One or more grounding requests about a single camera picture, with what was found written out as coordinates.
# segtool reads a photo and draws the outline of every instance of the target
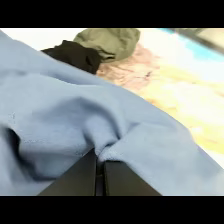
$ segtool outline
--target olive green cloth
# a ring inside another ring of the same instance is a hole
[[[88,28],[77,34],[74,42],[97,50],[102,62],[112,62],[129,57],[139,37],[135,28]]]

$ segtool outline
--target blue fabric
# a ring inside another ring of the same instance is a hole
[[[0,102],[0,195],[37,195],[92,148],[162,195],[224,195],[222,168],[179,122],[3,32]]]

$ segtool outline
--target black clothing item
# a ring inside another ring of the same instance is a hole
[[[56,60],[65,62],[92,74],[96,74],[101,61],[96,50],[83,47],[78,43],[67,40],[63,40],[62,44],[59,46],[42,50],[42,52]]]

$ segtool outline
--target clothing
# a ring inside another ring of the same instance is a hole
[[[37,195],[94,148],[162,195],[224,195],[223,169],[168,114],[0,32],[0,195]]]
[[[63,40],[61,45],[42,52],[92,74],[96,74],[100,65],[100,56],[96,50],[85,48],[72,41]]]
[[[135,28],[89,28],[74,41],[97,50],[102,62],[112,62],[131,56],[139,37],[140,31]]]

